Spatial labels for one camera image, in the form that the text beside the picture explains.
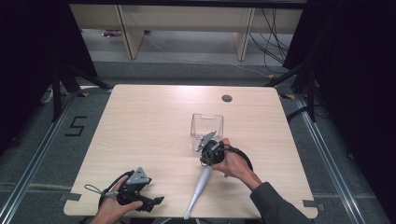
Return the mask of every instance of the white tool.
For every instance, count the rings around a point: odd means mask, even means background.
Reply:
[[[198,196],[201,194],[202,190],[205,187],[206,181],[212,172],[211,166],[206,166],[202,171],[201,177],[198,180],[197,186],[195,187],[194,195],[192,196],[189,209],[187,210],[186,214],[184,215],[184,219],[189,219],[191,215],[191,209],[194,206],[195,202],[198,199]]]

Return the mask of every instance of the metal rail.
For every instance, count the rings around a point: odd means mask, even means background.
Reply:
[[[304,97],[300,94],[296,94],[296,102],[300,108],[306,106]],[[361,210],[359,209],[359,206],[352,195],[352,192],[349,190],[346,181],[342,177],[340,170],[338,169],[334,159],[332,158],[332,153],[327,148],[327,145],[323,140],[320,131],[318,130],[317,124],[315,122],[312,122],[307,112],[303,112],[303,118],[306,126],[308,127],[309,132],[311,133],[315,141],[315,144],[317,145],[320,156],[326,165],[330,178],[334,183],[334,186],[338,192],[338,195],[340,196],[341,201],[344,204],[344,207],[346,209],[347,214],[349,215],[351,222],[353,224],[366,223],[361,213]]]
[[[53,139],[56,136],[56,133],[59,131],[61,124],[64,121],[65,114],[70,107],[71,103],[76,99],[77,93],[70,93],[64,102],[64,109],[63,112],[60,114],[59,118],[51,123],[49,129],[44,136],[43,140],[40,143],[35,155],[30,160],[28,166],[26,167],[23,175],[21,176],[20,180],[16,184],[14,190],[12,190],[11,194],[9,195],[6,203],[2,206],[0,212],[0,220],[3,224],[8,224],[11,219],[13,218],[15,212],[20,205],[23,196],[26,193],[26,190],[29,188],[30,183],[32,182],[35,174],[37,173],[38,169],[42,161],[44,160],[47,152],[50,148],[50,145]]]

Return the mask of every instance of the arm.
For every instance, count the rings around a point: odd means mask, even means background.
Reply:
[[[224,138],[222,142],[224,146],[230,145],[227,138]],[[212,168],[223,172],[225,177],[240,179],[252,191],[250,199],[256,205],[265,223],[312,224],[296,207],[286,202],[268,182],[262,183],[259,177],[248,168],[247,162],[236,153],[225,151],[224,160],[212,165]]]

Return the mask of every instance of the gray sleeve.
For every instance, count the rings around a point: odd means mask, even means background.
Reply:
[[[254,189],[250,194],[250,199],[256,205],[266,224],[312,224],[309,218],[294,205],[286,202],[268,182],[262,183]]]

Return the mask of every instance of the tape mark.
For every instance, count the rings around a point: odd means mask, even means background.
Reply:
[[[82,130],[84,130],[85,126],[83,126],[83,125],[75,125],[75,122],[76,122],[77,119],[86,119],[86,118],[87,118],[87,116],[75,116],[73,118],[73,122],[70,124],[69,128],[79,129],[79,132],[78,133],[67,133],[64,136],[67,136],[67,137],[79,137],[79,136],[81,136]]]

